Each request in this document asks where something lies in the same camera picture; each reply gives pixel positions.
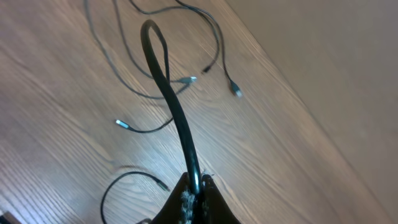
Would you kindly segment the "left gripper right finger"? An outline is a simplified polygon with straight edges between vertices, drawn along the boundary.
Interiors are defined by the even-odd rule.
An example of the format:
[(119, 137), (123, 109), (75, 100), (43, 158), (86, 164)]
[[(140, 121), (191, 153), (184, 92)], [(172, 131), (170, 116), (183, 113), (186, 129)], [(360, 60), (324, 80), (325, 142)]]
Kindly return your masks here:
[(212, 176), (203, 174), (203, 202), (201, 205), (202, 223), (205, 224), (240, 224), (218, 190)]

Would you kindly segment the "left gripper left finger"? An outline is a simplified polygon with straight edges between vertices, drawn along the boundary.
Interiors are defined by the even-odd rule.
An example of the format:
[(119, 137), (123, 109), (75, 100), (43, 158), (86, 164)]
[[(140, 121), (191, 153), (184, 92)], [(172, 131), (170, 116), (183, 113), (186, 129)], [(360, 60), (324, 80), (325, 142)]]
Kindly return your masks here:
[(188, 174), (184, 172), (160, 212), (151, 224), (192, 224), (195, 196), (190, 192)]

